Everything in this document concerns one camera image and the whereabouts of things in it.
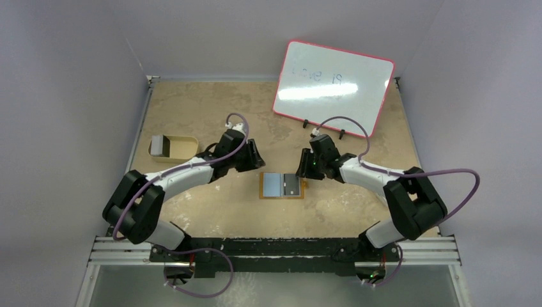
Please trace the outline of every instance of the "whiteboard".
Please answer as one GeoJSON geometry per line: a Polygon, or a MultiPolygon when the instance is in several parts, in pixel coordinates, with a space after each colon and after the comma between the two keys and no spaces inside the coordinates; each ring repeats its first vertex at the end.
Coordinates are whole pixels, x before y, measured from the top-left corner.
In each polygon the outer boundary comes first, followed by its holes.
{"type": "MultiPolygon", "coordinates": [[[[277,114],[320,124],[331,116],[347,116],[373,135],[394,63],[389,59],[291,41],[286,49],[273,104],[277,114]]],[[[347,120],[324,125],[363,136],[347,120]]]]}

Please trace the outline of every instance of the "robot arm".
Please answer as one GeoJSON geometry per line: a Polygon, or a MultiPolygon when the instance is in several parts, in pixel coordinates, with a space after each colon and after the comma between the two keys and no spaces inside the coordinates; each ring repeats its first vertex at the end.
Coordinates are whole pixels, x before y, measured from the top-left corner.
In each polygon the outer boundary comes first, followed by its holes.
{"type": "Polygon", "coordinates": [[[139,203],[130,208],[122,221],[120,232],[134,244],[147,241],[168,249],[176,249],[188,235],[173,223],[166,223],[159,219],[162,204],[192,187],[209,184],[226,176],[231,168],[243,172],[264,166],[265,162],[259,156],[253,139],[248,139],[246,144],[230,158],[213,164],[201,165],[202,162],[230,154],[239,147],[244,137],[243,125],[238,124],[222,135],[213,152],[199,153],[190,161],[182,164],[186,167],[185,169],[175,172],[167,169],[145,175],[136,170],[129,171],[122,178],[105,206],[102,217],[109,224],[115,225],[136,192],[151,178],[159,177],[143,192],[139,203]]]}
{"type": "Polygon", "coordinates": [[[381,173],[360,165],[351,153],[341,155],[333,140],[320,134],[304,148],[297,175],[322,180],[325,177],[344,184],[369,189],[385,198],[391,218],[373,225],[360,235],[368,248],[382,248],[403,238],[415,240],[435,226],[447,214],[447,208],[428,178],[403,178],[393,173],[422,173],[419,168],[407,171],[387,169],[364,162],[367,166],[386,169],[381,173]]]}

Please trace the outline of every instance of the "wooden tabletop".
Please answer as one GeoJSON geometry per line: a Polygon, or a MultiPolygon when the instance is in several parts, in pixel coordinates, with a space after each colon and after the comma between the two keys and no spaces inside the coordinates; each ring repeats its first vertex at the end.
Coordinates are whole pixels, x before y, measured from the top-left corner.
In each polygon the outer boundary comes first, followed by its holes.
{"type": "MultiPolygon", "coordinates": [[[[389,218],[385,205],[362,187],[310,180],[303,200],[259,199],[259,173],[294,173],[312,127],[274,114],[275,82],[159,82],[144,119],[132,168],[148,173],[174,164],[148,155],[152,135],[194,136],[200,150],[218,142],[230,112],[243,114],[266,166],[245,173],[231,169],[217,181],[167,201],[160,218],[196,237],[353,237],[389,218]]],[[[365,140],[322,129],[343,154],[360,153],[365,140]]],[[[397,89],[390,86],[366,160],[388,168],[418,166],[397,89]]],[[[436,236],[436,230],[427,233],[436,236]]]]}

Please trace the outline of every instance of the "beige table surface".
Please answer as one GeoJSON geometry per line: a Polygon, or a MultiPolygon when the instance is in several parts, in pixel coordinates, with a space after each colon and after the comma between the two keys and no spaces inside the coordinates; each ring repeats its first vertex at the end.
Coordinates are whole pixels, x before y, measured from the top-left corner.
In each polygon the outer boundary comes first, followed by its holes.
{"type": "MultiPolygon", "coordinates": [[[[132,168],[148,173],[174,164],[148,155],[154,134],[194,136],[200,150],[218,142],[228,113],[242,113],[250,138],[266,166],[245,173],[231,169],[217,181],[190,189],[165,202],[160,218],[196,237],[356,237],[389,211],[370,191],[334,180],[310,180],[304,200],[259,199],[259,173],[294,173],[301,149],[309,147],[312,127],[273,113],[275,82],[159,82],[152,94],[132,168]]],[[[360,153],[366,142],[336,131],[343,154],[360,153]]],[[[366,160],[389,168],[417,166],[414,145],[397,89],[389,88],[366,160]]],[[[436,236],[436,230],[426,235],[436,236]]]]}

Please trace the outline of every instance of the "wall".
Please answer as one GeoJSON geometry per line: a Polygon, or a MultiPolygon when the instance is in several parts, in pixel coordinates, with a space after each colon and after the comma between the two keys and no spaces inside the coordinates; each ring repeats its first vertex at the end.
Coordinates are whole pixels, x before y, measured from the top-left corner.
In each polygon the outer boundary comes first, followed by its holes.
{"type": "MultiPolygon", "coordinates": [[[[474,306],[542,305],[540,16],[536,0],[446,0],[401,80],[424,168],[481,175],[442,227],[458,238],[474,306]]],[[[472,181],[435,179],[451,206],[472,181]]]]}
{"type": "Polygon", "coordinates": [[[146,78],[101,1],[0,7],[0,297],[73,306],[146,78]]]}
{"type": "Polygon", "coordinates": [[[293,38],[393,59],[400,75],[443,0],[113,0],[148,75],[277,78],[293,38]]]}

